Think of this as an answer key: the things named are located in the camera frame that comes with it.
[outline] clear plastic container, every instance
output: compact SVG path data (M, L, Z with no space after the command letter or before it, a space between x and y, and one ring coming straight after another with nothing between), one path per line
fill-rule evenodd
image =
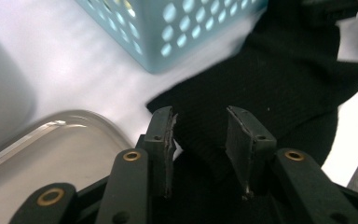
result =
M47 184L66 182L81 190L106 177L127 148L131 144L112 123L87 111L38 122L0 152L0 223Z

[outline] perforated basket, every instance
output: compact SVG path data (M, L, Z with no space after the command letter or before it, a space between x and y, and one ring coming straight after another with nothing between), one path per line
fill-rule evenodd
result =
M151 73L267 0L76 0Z

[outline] brass screw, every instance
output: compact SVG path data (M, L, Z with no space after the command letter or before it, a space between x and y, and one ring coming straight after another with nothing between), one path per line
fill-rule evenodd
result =
M123 158L125 161L137 161L139 158L141 158L141 153L137 151L127 152L124 154Z
M56 193L57 195L51 199L47 198L47 196L52 193ZM59 188L48 189L43 194L41 194L39 198L37 198L37 204L40 206L50 206L52 204L55 204L63 197L64 193L65 191L63 191L63 189L59 189Z
M302 153L297 152L297 151L294 151L294 150L286 151L286 152L284 153L284 155L285 155L288 159L290 159L290 160L292 160L292 161L303 161L303 160L305 160L305 157L304 157L304 155L303 155Z

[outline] white table surface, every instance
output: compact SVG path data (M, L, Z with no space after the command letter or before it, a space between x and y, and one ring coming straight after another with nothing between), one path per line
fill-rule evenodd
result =
M175 83L224 60L256 17L238 21L172 69L148 74L73 0L0 0L0 44L34 94L20 129L53 113L84 109L113 121L134 144L151 115L145 103ZM340 23L339 58L358 61L358 19ZM339 109L337 137L324 164L346 186L358 165L358 93Z

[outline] black fabric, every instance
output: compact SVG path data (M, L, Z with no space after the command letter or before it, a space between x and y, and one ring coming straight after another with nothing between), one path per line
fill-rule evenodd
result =
M252 112L278 139L279 147L304 150L323 164L336 133L337 107L358 91L358 63L337 61L336 26L302 25L299 2L270 0L239 54L147 105L151 112L173 106L178 113L174 137L186 152L175 163L173 177L175 202L181 204L175 212L181 215L160 223L225 223L217 220L245 214L243 207L249 203L228 211L225 208L236 201L218 196L236 192L230 191L236 182L227 181L235 179L225 154L229 105ZM194 160L198 166L190 168ZM162 218L174 216L170 206L176 205L169 204L157 203L166 212ZM257 214L257 206L251 207L251 214ZM245 223L241 218L223 221Z

